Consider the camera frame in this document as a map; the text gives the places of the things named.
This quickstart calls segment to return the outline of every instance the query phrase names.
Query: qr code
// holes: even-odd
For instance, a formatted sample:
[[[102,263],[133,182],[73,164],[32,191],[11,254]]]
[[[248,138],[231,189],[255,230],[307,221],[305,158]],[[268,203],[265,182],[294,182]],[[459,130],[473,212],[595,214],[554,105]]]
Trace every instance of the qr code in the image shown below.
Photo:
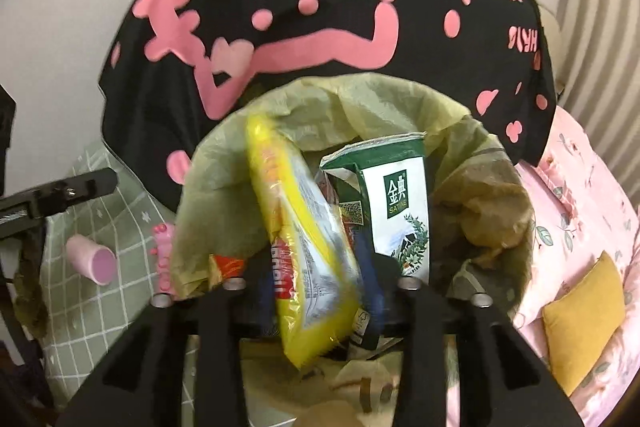
[[[340,203],[340,215],[342,216],[342,220],[348,225],[364,225],[362,203],[359,201]]]

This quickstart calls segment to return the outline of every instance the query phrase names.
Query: yellow pillow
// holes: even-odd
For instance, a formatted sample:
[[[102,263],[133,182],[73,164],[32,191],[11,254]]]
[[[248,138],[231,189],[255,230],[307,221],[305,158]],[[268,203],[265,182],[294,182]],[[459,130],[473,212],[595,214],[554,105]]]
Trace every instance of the yellow pillow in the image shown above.
[[[625,297],[607,252],[567,295],[545,306],[551,373],[569,396],[598,361],[625,318]]]

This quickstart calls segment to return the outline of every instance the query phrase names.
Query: yellow snack wrapper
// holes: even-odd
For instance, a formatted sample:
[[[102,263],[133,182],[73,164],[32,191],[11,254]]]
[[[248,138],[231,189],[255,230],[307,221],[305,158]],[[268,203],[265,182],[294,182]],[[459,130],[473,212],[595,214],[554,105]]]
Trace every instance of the yellow snack wrapper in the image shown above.
[[[351,333],[360,272],[340,210],[329,205],[300,152],[260,115],[247,119],[252,184],[271,241],[284,353],[302,367]]]

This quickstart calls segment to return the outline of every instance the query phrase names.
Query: pink cylinder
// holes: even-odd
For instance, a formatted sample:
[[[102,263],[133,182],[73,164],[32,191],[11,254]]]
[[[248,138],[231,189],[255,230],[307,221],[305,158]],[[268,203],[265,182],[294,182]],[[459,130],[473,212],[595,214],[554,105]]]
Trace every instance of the pink cylinder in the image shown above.
[[[116,256],[109,248],[79,234],[66,242],[66,258],[79,274],[100,286],[109,284],[118,268]]]

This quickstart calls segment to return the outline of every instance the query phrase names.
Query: striped curtain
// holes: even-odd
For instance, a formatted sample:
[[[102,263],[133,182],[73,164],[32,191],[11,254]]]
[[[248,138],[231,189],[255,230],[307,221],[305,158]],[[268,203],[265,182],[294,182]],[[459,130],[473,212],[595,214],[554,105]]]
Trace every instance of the striped curtain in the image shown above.
[[[640,0],[560,0],[560,104],[640,204]]]

